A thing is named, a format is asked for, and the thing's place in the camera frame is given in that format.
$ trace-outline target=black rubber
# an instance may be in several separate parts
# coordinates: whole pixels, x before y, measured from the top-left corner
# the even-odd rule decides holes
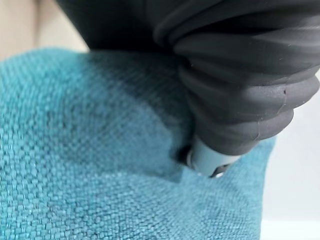
[[[319,89],[319,0],[58,3],[91,49],[184,56],[196,134],[223,154],[282,131]]]

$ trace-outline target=teal cushion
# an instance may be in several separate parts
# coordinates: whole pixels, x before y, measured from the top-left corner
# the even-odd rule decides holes
[[[274,141],[218,179],[177,163],[193,131],[178,64],[63,49],[2,62],[0,239],[259,239]]]

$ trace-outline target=teal fabric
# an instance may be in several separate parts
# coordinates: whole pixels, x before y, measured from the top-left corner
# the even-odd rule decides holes
[[[0,239],[257,240],[263,141],[210,179],[178,164],[174,56],[43,49],[0,64]]]

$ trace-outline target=gray plastic tip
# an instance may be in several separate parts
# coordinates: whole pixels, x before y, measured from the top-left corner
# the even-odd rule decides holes
[[[239,158],[240,156],[219,153],[196,137],[192,150],[187,156],[186,163],[190,168],[203,176],[218,178]]]

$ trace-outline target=beige background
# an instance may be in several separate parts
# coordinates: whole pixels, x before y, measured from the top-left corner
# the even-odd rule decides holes
[[[54,1],[0,0],[0,59],[47,46],[88,50]],[[320,240],[319,109],[320,93],[278,135],[265,180],[262,240]]]

